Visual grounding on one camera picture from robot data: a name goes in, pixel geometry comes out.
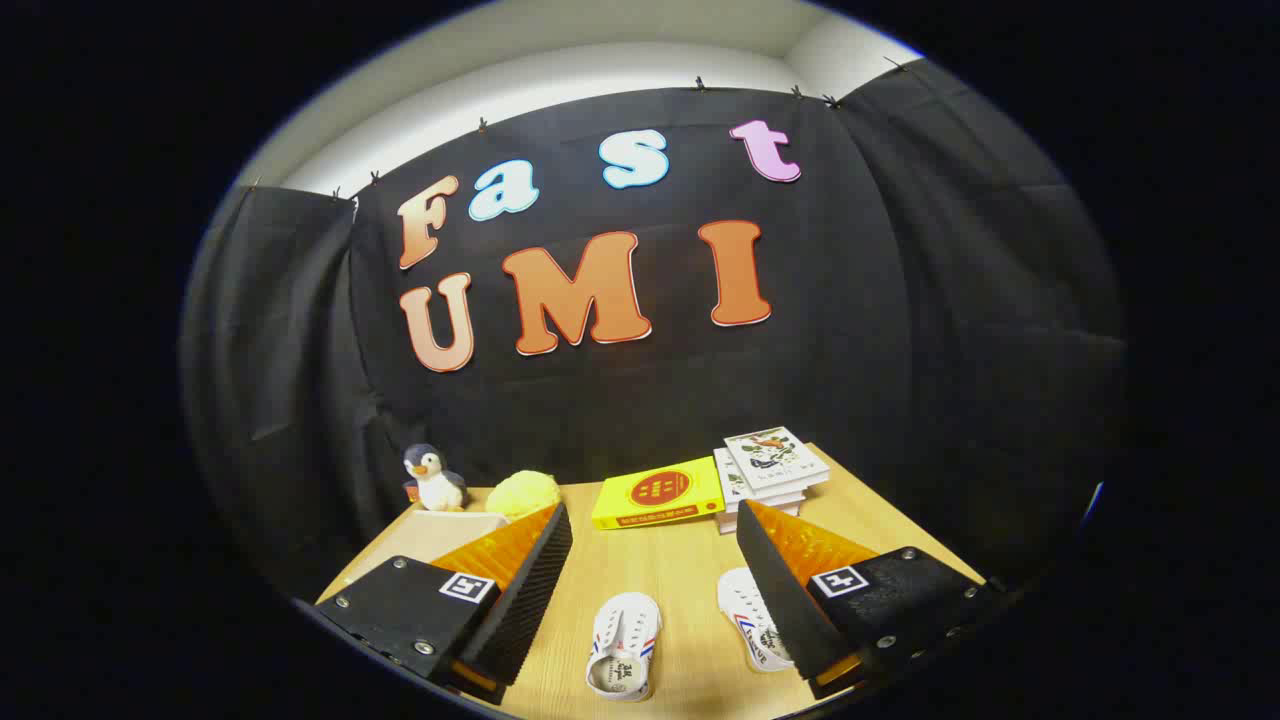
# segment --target black backdrop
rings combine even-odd
[[[795,183],[756,174],[728,129],[783,131]],[[668,174],[613,190],[599,142],[653,128]],[[530,160],[538,201],[477,223],[475,178]],[[453,174],[440,247],[397,266],[401,202]],[[951,544],[1016,582],[1080,520],[1123,416],[1124,331],[1098,234],[1005,115],[927,60],[838,108],[786,94],[673,88],[568,102],[490,126],[384,174],[353,202],[236,188],[197,260],[184,325],[188,413],[212,489],[288,593],[314,597],[403,507],[399,452],[440,447],[492,486],[521,468],[593,482],[707,454],[776,423],[812,439]],[[700,225],[762,228],[764,323],[710,322]],[[653,333],[516,352],[502,259],[639,237]],[[399,296],[467,272],[476,351],[422,368]],[[445,304],[430,305],[452,341]]]

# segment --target blue letter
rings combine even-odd
[[[467,209],[472,220],[492,220],[502,213],[527,210],[538,200],[534,165],[529,160],[508,160],[494,165],[476,179],[476,190],[481,192],[471,200]]]
[[[604,168],[604,182],[622,190],[660,181],[671,167],[662,152],[666,149],[667,138],[655,129],[620,132],[605,137],[600,143],[600,159],[609,164]]]

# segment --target white sneaker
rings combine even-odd
[[[735,568],[721,575],[717,585],[719,609],[746,641],[746,657],[758,673],[777,673],[795,667],[782,647],[778,628],[773,624],[760,589],[749,568]]]
[[[644,593],[616,594],[600,607],[586,662],[586,684],[595,694],[620,702],[649,697],[649,664],[659,629],[658,603]]]

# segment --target red circle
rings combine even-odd
[[[666,505],[689,492],[692,483],[678,470],[663,470],[648,475],[631,487],[631,501],[636,505]]]

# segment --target wooden table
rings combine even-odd
[[[806,491],[800,518],[877,552],[911,544],[977,583],[983,578],[910,518],[824,452],[831,479]],[[483,509],[490,488],[472,488],[472,507]],[[556,593],[515,685],[500,712],[531,720],[579,717],[742,717],[772,719],[814,705],[808,684],[792,670],[750,670],[746,646],[716,602],[716,582],[746,565],[733,533],[722,536],[714,516],[667,525],[598,530],[591,525],[600,483],[563,486],[561,493],[573,527],[570,551]],[[394,538],[411,510],[370,543]],[[429,562],[434,557],[416,557]],[[358,562],[360,556],[352,561]],[[317,602],[344,587],[342,574]],[[621,592],[643,592],[662,610],[663,628],[650,667],[653,694],[637,703],[609,702],[585,680],[595,611]]]

